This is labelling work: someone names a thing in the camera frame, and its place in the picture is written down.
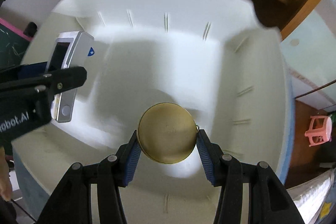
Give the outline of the person's left hand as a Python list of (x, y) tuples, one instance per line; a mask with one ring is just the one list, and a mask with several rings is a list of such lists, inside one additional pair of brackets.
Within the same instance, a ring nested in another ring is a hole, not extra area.
[(5, 150), (3, 147), (0, 149), (0, 194), (5, 201), (11, 200), (13, 192), (12, 184), (9, 176), (9, 166), (5, 159)]

